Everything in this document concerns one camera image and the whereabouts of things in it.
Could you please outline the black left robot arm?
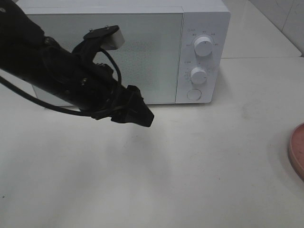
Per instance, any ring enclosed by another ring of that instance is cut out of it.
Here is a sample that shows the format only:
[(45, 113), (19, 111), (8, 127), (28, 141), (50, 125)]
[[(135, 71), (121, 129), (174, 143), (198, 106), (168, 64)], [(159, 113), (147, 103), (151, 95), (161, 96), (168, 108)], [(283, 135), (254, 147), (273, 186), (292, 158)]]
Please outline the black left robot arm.
[(88, 32), (72, 52), (47, 37), (12, 0), (0, 3), (0, 67), (43, 91), (74, 106), (65, 109), (39, 100), (2, 78), (1, 84), (21, 97), (44, 108), (96, 120), (134, 123), (150, 127), (154, 114), (134, 85), (124, 87), (118, 65), (95, 64), (97, 53), (109, 56), (109, 50), (123, 44), (119, 26)]

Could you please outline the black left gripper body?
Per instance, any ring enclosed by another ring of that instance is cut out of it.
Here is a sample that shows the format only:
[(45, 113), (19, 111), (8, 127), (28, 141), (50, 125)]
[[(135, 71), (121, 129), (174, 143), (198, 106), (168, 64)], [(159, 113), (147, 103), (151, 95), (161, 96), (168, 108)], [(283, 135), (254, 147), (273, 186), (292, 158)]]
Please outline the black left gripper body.
[(96, 120), (100, 120), (100, 119), (103, 119), (106, 117), (111, 118), (111, 112), (113, 111), (113, 109), (116, 106), (116, 103), (118, 101), (118, 96), (122, 90), (122, 87), (124, 87), (122, 85), (122, 75), (121, 75), (121, 71), (120, 71), (118, 65), (114, 61), (112, 61), (111, 63), (114, 67), (114, 70), (117, 73), (118, 79), (114, 81), (114, 86), (111, 90), (110, 97), (107, 98), (107, 100), (106, 100), (105, 107), (102, 108), (101, 110), (98, 110), (93, 113), (92, 117)]

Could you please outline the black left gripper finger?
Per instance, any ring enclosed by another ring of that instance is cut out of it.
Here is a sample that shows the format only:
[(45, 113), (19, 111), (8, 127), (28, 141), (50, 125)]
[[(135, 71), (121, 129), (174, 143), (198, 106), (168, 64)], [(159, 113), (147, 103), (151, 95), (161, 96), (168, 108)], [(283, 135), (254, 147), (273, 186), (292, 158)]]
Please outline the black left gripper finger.
[(138, 87), (122, 87), (115, 108), (111, 112), (111, 121), (119, 124), (133, 123), (150, 127), (154, 114), (145, 104)]

